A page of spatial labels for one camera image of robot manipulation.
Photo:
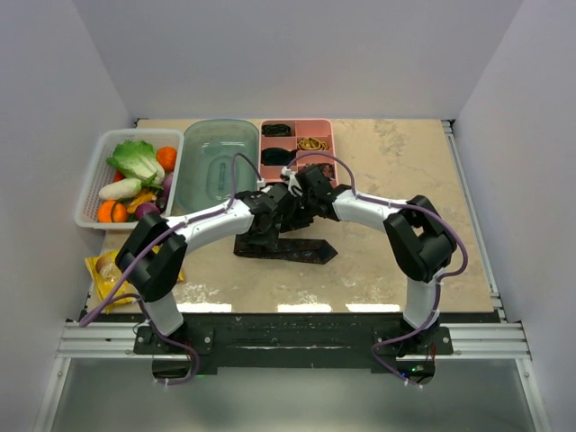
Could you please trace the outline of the brown floral necktie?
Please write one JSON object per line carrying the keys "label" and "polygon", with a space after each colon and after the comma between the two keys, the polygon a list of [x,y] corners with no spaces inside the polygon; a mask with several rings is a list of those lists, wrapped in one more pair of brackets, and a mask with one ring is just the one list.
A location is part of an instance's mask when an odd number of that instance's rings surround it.
{"label": "brown floral necktie", "polygon": [[325,265],[338,252],[325,239],[279,238],[275,246],[261,255],[241,255],[240,235],[236,236],[233,253],[237,257],[282,260],[304,264]]}

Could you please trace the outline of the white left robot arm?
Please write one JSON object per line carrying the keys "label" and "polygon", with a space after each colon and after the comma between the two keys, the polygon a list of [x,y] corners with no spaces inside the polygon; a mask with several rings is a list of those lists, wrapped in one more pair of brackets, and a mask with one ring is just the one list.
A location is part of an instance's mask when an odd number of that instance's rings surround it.
{"label": "white left robot arm", "polygon": [[172,294],[185,257],[226,237],[275,230],[290,213],[296,196],[284,184],[261,192],[237,193],[228,202],[184,216],[148,213],[115,258],[122,275],[136,289],[143,310],[156,327],[154,340],[167,353],[186,342],[184,317]]}

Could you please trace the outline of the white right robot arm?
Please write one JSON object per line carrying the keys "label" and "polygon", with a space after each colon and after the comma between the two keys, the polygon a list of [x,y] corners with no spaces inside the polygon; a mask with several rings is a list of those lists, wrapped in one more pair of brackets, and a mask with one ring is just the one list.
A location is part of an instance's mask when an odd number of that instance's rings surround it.
{"label": "white right robot arm", "polygon": [[455,252],[455,241],[424,196],[386,201],[362,195],[348,185],[333,187],[316,165],[299,172],[284,167],[281,179],[313,216],[381,231],[388,237],[400,270],[407,276],[407,302],[401,331],[403,347],[422,353],[433,342],[430,327],[437,320],[442,276]]}

